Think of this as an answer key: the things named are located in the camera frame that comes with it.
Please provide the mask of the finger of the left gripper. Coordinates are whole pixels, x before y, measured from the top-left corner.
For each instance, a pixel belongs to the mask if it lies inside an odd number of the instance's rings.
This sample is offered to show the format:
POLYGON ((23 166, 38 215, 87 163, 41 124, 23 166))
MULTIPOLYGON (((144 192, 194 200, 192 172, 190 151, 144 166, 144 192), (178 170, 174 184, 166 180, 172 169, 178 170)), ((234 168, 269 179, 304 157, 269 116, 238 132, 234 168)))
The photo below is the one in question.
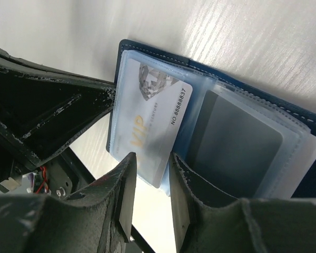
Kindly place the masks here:
POLYGON ((12 57, 0 48, 0 164, 36 168, 114 105, 114 83, 12 57))

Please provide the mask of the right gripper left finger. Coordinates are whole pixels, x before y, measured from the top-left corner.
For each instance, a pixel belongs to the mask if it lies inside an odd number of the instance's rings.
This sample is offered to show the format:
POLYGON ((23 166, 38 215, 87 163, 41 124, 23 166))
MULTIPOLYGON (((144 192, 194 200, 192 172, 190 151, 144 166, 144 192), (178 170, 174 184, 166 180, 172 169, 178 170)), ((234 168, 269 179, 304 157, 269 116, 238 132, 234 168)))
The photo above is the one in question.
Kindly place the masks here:
POLYGON ((136 155, 60 200, 0 194, 0 252, 124 252, 130 241, 136 155))

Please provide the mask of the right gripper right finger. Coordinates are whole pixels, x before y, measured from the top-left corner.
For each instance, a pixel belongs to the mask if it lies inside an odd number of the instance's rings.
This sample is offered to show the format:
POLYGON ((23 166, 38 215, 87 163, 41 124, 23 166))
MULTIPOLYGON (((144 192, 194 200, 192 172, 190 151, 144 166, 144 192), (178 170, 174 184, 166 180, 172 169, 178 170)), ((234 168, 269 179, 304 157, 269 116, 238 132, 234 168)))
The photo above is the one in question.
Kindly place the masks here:
POLYGON ((316 198, 238 199, 169 163, 177 252, 316 252, 316 198))

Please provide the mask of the blue leather card holder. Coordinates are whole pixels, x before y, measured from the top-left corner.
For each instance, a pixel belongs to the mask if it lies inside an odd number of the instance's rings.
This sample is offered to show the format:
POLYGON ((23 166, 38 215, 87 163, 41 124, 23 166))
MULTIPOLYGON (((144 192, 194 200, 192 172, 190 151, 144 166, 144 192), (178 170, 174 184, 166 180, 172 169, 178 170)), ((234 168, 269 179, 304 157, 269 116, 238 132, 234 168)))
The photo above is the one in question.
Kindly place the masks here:
POLYGON ((316 114, 189 58, 119 44, 107 150, 170 193, 171 152, 232 198, 316 198, 316 114))

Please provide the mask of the white credit card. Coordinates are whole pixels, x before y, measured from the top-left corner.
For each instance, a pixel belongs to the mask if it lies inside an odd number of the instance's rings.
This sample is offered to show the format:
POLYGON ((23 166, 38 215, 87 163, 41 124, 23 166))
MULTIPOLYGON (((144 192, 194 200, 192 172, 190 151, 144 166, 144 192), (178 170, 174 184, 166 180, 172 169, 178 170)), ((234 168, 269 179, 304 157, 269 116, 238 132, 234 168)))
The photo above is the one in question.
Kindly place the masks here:
POLYGON ((110 153, 137 155, 137 172, 158 188, 193 88, 187 74, 165 63, 127 56, 112 118, 110 153))

